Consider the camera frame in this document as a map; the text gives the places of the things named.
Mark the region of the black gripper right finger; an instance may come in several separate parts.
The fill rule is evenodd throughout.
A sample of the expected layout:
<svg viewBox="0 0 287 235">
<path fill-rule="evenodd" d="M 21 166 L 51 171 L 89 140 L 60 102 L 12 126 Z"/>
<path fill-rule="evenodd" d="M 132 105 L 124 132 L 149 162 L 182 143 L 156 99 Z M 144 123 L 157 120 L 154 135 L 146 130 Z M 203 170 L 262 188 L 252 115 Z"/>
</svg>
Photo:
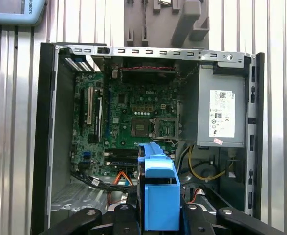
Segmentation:
<svg viewBox="0 0 287 235">
<path fill-rule="evenodd" d="M 284 235 L 285 233 L 232 207 L 216 192 L 209 192 L 208 211 L 201 204 L 187 203 L 180 194 L 181 235 Z"/>
</svg>

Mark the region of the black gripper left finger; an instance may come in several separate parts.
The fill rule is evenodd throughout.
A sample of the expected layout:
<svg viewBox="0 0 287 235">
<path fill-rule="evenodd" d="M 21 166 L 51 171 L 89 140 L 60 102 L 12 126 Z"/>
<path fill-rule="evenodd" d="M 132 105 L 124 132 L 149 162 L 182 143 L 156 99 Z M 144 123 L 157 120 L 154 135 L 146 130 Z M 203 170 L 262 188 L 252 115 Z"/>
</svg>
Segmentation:
<svg viewBox="0 0 287 235">
<path fill-rule="evenodd" d="M 53 225 L 43 235 L 139 235 L 137 186 L 128 189 L 126 203 L 114 204 L 103 214 L 96 208 L 85 208 Z"/>
</svg>

